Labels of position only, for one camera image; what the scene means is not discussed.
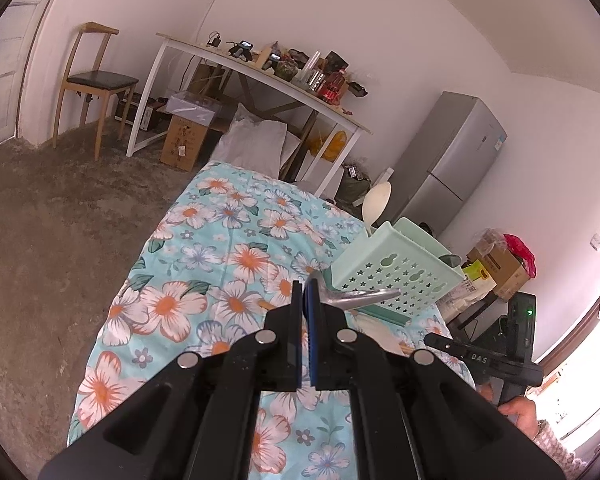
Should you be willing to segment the person right hand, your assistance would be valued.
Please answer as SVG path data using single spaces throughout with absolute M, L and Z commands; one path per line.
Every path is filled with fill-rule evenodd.
M 501 404 L 498 411 L 508 417 L 530 440 L 538 435 L 540 423 L 536 418 L 536 406 L 532 400 L 525 396 L 516 396 L 516 398 Z

